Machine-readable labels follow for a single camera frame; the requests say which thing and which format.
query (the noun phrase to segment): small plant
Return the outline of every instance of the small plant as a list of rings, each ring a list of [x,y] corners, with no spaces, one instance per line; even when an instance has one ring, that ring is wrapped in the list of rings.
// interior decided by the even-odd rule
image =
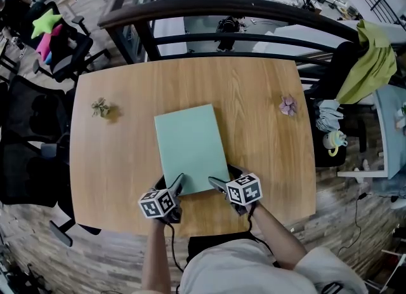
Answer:
[[[91,104],[91,107],[94,110],[92,117],[100,116],[102,118],[106,118],[111,110],[111,105],[106,104],[105,98],[99,98],[97,101]]]

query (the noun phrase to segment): wooden floor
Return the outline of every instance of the wooden floor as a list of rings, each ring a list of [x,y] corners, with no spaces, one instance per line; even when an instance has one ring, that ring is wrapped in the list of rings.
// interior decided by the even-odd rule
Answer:
[[[97,31],[96,28],[96,17],[104,5],[102,0],[82,0],[81,4],[74,5],[74,9],[84,15],[92,37],[98,40],[99,46],[108,47],[114,54],[109,65],[120,65],[123,60],[111,40],[104,31]],[[12,48],[8,51],[10,56],[14,55],[13,58],[18,54]],[[58,84],[46,76],[34,76],[30,70],[35,58],[37,55],[30,51],[22,60],[21,71],[26,78],[50,88],[69,89],[72,86],[70,81]],[[3,69],[0,74],[7,76]],[[382,158],[377,156],[382,151],[377,117],[369,111],[357,114],[358,116],[362,116],[367,125],[369,149],[360,154],[357,139],[351,138],[344,167],[360,167],[362,159],[367,158],[371,168],[377,168],[383,163]],[[355,201],[359,194],[369,191],[370,185],[358,185],[354,179],[338,178],[336,170],[317,169],[316,214],[286,225],[308,249],[323,245],[337,253],[340,247],[349,246],[358,236],[359,230],[354,224]],[[404,220],[405,210],[390,210],[389,201],[368,196],[358,202],[358,224],[362,227],[362,235],[354,246],[341,251],[340,258],[363,277],[379,260],[380,250],[393,245],[391,231]],[[11,253],[23,268],[32,264],[32,268],[45,277],[48,286],[55,293],[100,293],[115,290],[128,294],[140,288],[146,237],[108,231],[92,236],[75,225],[69,230],[74,245],[67,248],[55,238],[48,226],[50,220],[60,225],[68,219],[58,207],[3,206],[0,213],[3,237],[34,231],[33,235],[13,240],[10,243]],[[182,266],[185,266],[187,257],[187,242],[188,239],[180,238],[175,241],[176,258]],[[171,258],[170,239],[167,239],[167,244],[174,290],[181,274]]]

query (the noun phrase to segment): yellow-green cloth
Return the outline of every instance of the yellow-green cloth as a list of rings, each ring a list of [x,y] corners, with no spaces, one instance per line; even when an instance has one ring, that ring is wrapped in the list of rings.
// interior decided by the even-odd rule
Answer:
[[[376,24],[361,20],[357,25],[358,37],[368,52],[358,59],[350,70],[337,101],[354,104],[389,82],[396,72],[395,53],[385,33]]]

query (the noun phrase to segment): person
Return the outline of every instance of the person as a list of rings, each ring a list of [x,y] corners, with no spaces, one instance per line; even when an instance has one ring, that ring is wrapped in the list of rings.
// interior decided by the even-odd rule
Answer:
[[[309,5],[310,5],[310,1],[311,0],[299,0],[298,3],[295,4],[295,7],[306,10],[307,7],[309,7]]]
[[[226,33],[233,33],[233,32],[239,32],[240,30],[240,22],[239,20],[242,18],[241,17],[226,17],[223,22],[223,26],[221,29],[221,32],[226,32]],[[222,39],[220,40],[220,44],[217,47],[217,51],[234,51],[234,42],[235,40],[230,40],[230,39]]]
[[[0,0],[1,32],[20,49],[20,59],[24,56],[26,48],[18,37],[18,32],[24,24],[31,3],[31,0]]]
[[[250,206],[247,210],[280,268],[272,265],[269,251],[250,232],[192,237],[188,245],[191,256],[180,282],[181,294],[368,293],[361,278],[330,250],[319,247],[308,252],[259,202],[253,211]],[[165,224],[152,220],[141,293],[171,292],[164,228]],[[218,238],[223,240],[216,243],[213,239]],[[199,250],[193,247],[193,239],[201,239]]]

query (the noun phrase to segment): gray floor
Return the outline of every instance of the gray floor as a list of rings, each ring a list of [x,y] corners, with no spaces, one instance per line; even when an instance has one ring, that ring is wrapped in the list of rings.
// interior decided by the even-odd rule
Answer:
[[[339,17],[341,17],[340,12],[338,12],[338,10],[332,10],[329,8],[327,3],[322,5],[322,9],[322,14],[333,20],[337,20]],[[218,22],[223,18],[224,17],[221,16],[185,17],[185,29],[189,33],[213,33],[216,32]],[[266,34],[268,31],[274,33],[276,28],[287,25],[285,22],[256,18],[254,19],[257,23],[253,24],[251,19],[252,18],[245,17],[243,22],[247,25],[246,32],[252,34]],[[235,51],[252,52],[255,44],[256,42],[251,41],[236,41],[234,48]],[[187,43],[187,48],[188,51],[194,50],[194,52],[213,52],[216,51],[218,45],[219,42],[197,41]]]

